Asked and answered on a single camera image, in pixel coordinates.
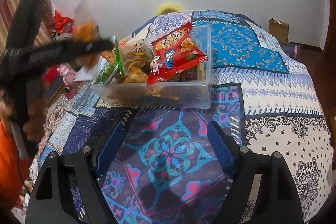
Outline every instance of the brown box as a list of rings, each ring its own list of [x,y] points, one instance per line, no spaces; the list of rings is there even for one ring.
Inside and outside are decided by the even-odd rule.
[[[280,43],[286,44],[288,42],[289,24],[282,21],[280,22],[282,24],[273,22],[270,19],[268,21],[268,32],[273,35]]]

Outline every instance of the red plastic bag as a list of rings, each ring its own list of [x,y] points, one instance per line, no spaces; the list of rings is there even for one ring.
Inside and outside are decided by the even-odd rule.
[[[189,22],[152,42],[154,57],[147,85],[166,81],[174,74],[208,60],[190,39],[191,28]]]
[[[74,20],[69,17],[62,17],[61,14],[57,12],[57,10],[55,10],[53,27],[58,33],[63,33],[63,30],[66,27],[66,25],[68,23],[72,23],[73,21]]]

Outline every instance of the cartoon girl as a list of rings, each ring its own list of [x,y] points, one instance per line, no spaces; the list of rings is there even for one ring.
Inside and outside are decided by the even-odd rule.
[[[171,69],[173,67],[172,56],[174,53],[175,53],[174,50],[169,50],[165,53],[165,57],[167,57],[167,59],[165,60],[164,64],[166,65],[167,69]]]
[[[150,67],[152,69],[152,73],[154,73],[154,75],[157,73],[159,74],[159,67],[162,67],[161,64],[159,64],[158,60],[160,59],[159,55],[156,55],[153,57],[153,60],[150,63]]]

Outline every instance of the patchwork bedspread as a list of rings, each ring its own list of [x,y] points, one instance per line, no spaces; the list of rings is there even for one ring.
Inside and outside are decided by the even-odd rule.
[[[102,186],[118,222],[210,223],[232,183],[207,138],[207,123],[215,120],[255,153],[283,154],[304,220],[310,220],[331,190],[333,150],[305,65],[287,57],[278,41],[251,19],[220,11],[161,15],[130,39],[164,33],[188,21],[211,26],[210,109],[110,107],[84,85],[73,100],[62,97],[53,106],[47,125],[51,137],[40,165],[49,152],[74,153],[94,143],[114,119],[134,114]],[[256,176],[243,222],[253,213],[259,179]],[[79,218],[85,220],[75,183],[73,198]]]

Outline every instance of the orange cloth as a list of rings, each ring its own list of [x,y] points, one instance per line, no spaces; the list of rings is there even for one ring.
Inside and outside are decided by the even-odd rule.
[[[17,166],[17,148],[13,136],[4,132],[0,122],[0,195],[6,201],[6,208],[10,210],[19,198],[22,182],[28,177],[29,167],[33,158],[19,159],[21,179]]]

